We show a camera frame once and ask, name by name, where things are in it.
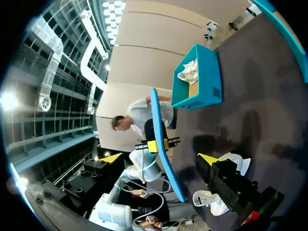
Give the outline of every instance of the ventilation duct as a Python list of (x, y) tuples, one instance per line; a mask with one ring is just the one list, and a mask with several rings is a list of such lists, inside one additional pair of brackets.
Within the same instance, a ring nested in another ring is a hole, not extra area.
[(80, 18), (81, 18), (81, 21), (82, 21), (86, 31), (88, 32), (89, 36), (91, 37), (91, 41), (90, 41), (86, 51), (84, 52), (84, 54), (82, 56), (82, 59), (81, 59), (80, 72), (85, 79), (87, 79), (92, 84), (94, 84), (96, 87), (98, 87), (99, 89), (104, 91), (105, 88), (106, 88), (106, 83), (104, 83), (104, 81), (102, 81), (88, 67), (88, 63), (89, 63), (89, 60), (90, 60), (92, 53), (93, 53), (95, 48), (97, 48), (99, 54), (101, 55), (101, 57), (103, 59), (108, 57), (108, 53), (104, 50), (104, 48), (101, 44), (101, 41), (97, 37), (96, 31), (93, 27), (91, 20), (90, 20), (91, 19), (91, 11), (84, 10), (80, 14)]
[(93, 100), (94, 100), (95, 89), (96, 89), (96, 86), (92, 84), (92, 88), (88, 96), (88, 104), (87, 104), (87, 112), (86, 112), (89, 115), (94, 114)]
[(51, 107), (50, 92), (57, 68), (63, 55), (62, 40), (55, 34), (43, 16), (40, 16), (32, 25), (31, 31), (38, 39), (52, 50), (52, 57), (48, 64), (38, 96), (38, 110), (47, 112)]

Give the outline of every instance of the white cable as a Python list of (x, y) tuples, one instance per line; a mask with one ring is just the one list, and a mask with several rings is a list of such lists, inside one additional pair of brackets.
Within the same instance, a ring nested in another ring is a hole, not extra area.
[(158, 178), (158, 179), (159, 179), (159, 180), (163, 180), (163, 181), (165, 181), (165, 182), (168, 183), (169, 187), (168, 187), (168, 190), (167, 190), (167, 191), (162, 191), (162, 192), (160, 192), (160, 191), (155, 191), (155, 190), (153, 190), (153, 189), (148, 189), (148, 188), (146, 188), (146, 187), (144, 187), (144, 186), (142, 186), (142, 185), (140, 185), (140, 184), (138, 184), (138, 183), (136, 183), (136, 182), (133, 182), (133, 181), (131, 181), (131, 180), (130, 180), (130, 182), (132, 182), (133, 184), (138, 185), (139, 187), (142, 187), (142, 188), (145, 189), (145, 190), (150, 190), (150, 191), (152, 191), (152, 192), (154, 192), (154, 193), (167, 193), (167, 192), (170, 192), (170, 190), (171, 190), (170, 182), (169, 182), (168, 180), (166, 180), (166, 179), (162, 179), (162, 178)]
[(177, 228), (175, 230), (178, 230), (178, 228), (180, 227), (181, 223), (182, 223), (183, 219), (181, 219), (179, 225), (177, 226)]
[(141, 169), (140, 169), (140, 179), (142, 183), (145, 183), (144, 177), (143, 177), (143, 150), (141, 152)]
[[(142, 218), (142, 217), (146, 217), (146, 216), (148, 216), (148, 215), (151, 215), (152, 213), (157, 212), (159, 209), (161, 209), (161, 208), (163, 207), (163, 205), (164, 205), (164, 198), (163, 198), (163, 196), (162, 196), (160, 193), (167, 193), (167, 192), (169, 192), (169, 191), (171, 190), (171, 185), (170, 185), (170, 182), (169, 182), (168, 180), (162, 179), (162, 178), (159, 178), (159, 179), (160, 179), (160, 180), (163, 180), (163, 181), (165, 181), (165, 182), (168, 183), (169, 188), (168, 188), (167, 191), (158, 192), (158, 191), (155, 191), (155, 190), (147, 189), (147, 188), (143, 187), (142, 185), (139, 185), (138, 183), (135, 183), (135, 182), (129, 180), (131, 183), (136, 184), (136, 185), (138, 185), (139, 187), (142, 187), (142, 188), (146, 189), (147, 191), (144, 191), (144, 193), (154, 193), (154, 194), (160, 196), (161, 199), (162, 199), (161, 205), (160, 205), (156, 210), (154, 210), (154, 211), (152, 211), (152, 212), (149, 212), (149, 213), (147, 213), (147, 214), (144, 214), (144, 215), (142, 215), (142, 216), (139, 216), (139, 217), (135, 218), (135, 219), (133, 220), (133, 222), (132, 222), (132, 223), (133, 223), (133, 226), (138, 227), (138, 228), (142, 228), (142, 229), (144, 230), (144, 227), (138, 225), (138, 224), (136, 223), (136, 221), (137, 221), (138, 219)], [(133, 193), (133, 192), (134, 192), (134, 191), (126, 190), (126, 189), (123, 189), (123, 188), (121, 188), (121, 189), (122, 189), (123, 191), (127, 192), (127, 193), (128, 193), (128, 192), (129, 192), (129, 193)]]

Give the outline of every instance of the person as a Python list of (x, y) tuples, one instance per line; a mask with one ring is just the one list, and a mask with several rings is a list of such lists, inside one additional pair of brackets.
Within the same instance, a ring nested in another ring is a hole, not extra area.
[[(162, 120), (167, 129), (175, 129), (177, 124), (177, 109), (171, 107), (171, 97), (158, 96)], [(126, 131), (132, 128), (145, 139), (144, 125), (152, 119), (151, 98), (143, 98), (132, 103), (127, 110), (127, 115), (115, 116), (111, 122), (116, 131)]]
[[(144, 191), (144, 189), (133, 190), (132, 193), (124, 190), (120, 191), (117, 204), (130, 206), (133, 220), (156, 210), (162, 203), (160, 196), (154, 193), (146, 193), (144, 195)], [(191, 218), (196, 215), (193, 206), (189, 203), (180, 202), (174, 192), (163, 193), (161, 195), (164, 199), (163, 206), (151, 215), (137, 220), (137, 223), (143, 228), (161, 231), (163, 226), (170, 224), (170, 221), (178, 221), (182, 218)]]

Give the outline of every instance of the robotic arm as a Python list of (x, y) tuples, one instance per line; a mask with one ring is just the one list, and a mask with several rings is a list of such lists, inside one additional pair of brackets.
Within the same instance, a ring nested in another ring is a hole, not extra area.
[(125, 183), (131, 180), (151, 182), (160, 178), (162, 170), (155, 160), (156, 156), (157, 154), (151, 154), (147, 149), (135, 150), (129, 155), (134, 165), (122, 172), (110, 193), (105, 193), (102, 200), (96, 205), (101, 220), (117, 224), (118, 231), (133, 230), (131, 208), (128, 205), (116, 203)]

